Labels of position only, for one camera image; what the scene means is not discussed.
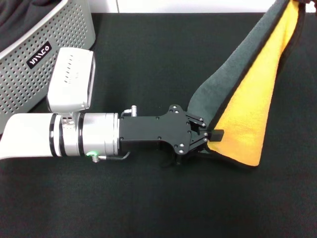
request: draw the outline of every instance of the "perforated metal panel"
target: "perforated metal panel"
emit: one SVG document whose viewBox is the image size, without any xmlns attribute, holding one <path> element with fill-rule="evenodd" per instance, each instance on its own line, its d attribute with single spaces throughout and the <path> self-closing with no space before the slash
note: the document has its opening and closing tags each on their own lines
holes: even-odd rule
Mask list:
<svg viewBox="0 0 317 238">
<path fill-rule="evenodd" d="M 60 47 L 89 49 L 94 43 L 87 1 L 63 0 L 22 38 L 0 53 L 0 134 L 13 114 L 29 111 L 46 96 Z M 27 61 L 47 41 L 52 50 L 31 69 Z"/>
</svg>

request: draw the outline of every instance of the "black ring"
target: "black ring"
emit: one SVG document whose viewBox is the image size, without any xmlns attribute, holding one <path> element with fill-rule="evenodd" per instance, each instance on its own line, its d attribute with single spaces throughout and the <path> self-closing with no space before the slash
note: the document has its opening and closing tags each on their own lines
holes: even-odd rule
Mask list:
<svg viewBox="0 0 317 238">
<path fill-rule="evenodd" d="M 55 146 L 54 146 L 54 124 L 55 124 L 55 119 L 56 119 L 56 114 L 53 114 L 52 117 L 51 117 L 50 131 L 49 131 L 50 149 L 51 149 L 51 154 L 54 157 L 57 156 L 57 153 L 55 151 Z"/>
<path fill-rule="evenodd" d="M 80 156 L 85 156 L 84 142 L 83 142 L 83 126 L 85 113 L 81 113 L 78 119 L 78 150 Z"/>
<path fill-rule="evenodd" d="M 64 138 L 63 138 L 63 126 L 61 124 L 61 120 L 59 121 L 59 150 L 62 156 L 67 156 L 65 151 Z"/>
</svg>

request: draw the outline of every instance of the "black table surface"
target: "black table surface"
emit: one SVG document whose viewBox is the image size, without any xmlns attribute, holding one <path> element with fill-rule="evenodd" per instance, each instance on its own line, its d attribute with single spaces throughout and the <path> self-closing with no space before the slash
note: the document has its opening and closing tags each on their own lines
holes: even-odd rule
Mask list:
<svg viewBox="0 0 317 238">
<path fill-rule="evenodd" d="M 261 16 L 93 14 L 89 111 L 186 109 Z M 316 42 L 317 18 L 309 15 L 275 86 L 257 169 L 213 158 L 163 169 L 169 155 L 159 151 L 98 164 L 4 160 L 0 237 L 317 237 Z M 45 102 L 32 112 L 47 112 Z"/>
</svg>

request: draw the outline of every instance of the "screw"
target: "screw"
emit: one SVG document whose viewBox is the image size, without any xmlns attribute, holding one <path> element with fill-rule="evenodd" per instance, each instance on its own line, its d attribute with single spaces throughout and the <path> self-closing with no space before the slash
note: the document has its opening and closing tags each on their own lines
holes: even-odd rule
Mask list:
<svg viewBox="0 0 317 238">
<path fill-rule="evenodd" d="M 93 162 L 95 162 L 95 163 L 99 162 L 99 160 L 100 160 L 97 155 L 94 155 L 91 158 L 93 159 Z"/>
</svg>

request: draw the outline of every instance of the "white wall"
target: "white wall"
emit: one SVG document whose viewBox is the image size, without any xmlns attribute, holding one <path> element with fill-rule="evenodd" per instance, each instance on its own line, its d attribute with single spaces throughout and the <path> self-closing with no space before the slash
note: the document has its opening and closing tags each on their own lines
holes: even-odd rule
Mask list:
<svg viewBox="0 0 317 238">
<path fill-rule="evenodd" d="M 124 13 L 266 12 L 275 0 L 117 0 Z M 92 12 L 118 12 L 116 0 L 89 0 Z M 307 12 L 314 12 L 314 3 Z"/>
</svg>

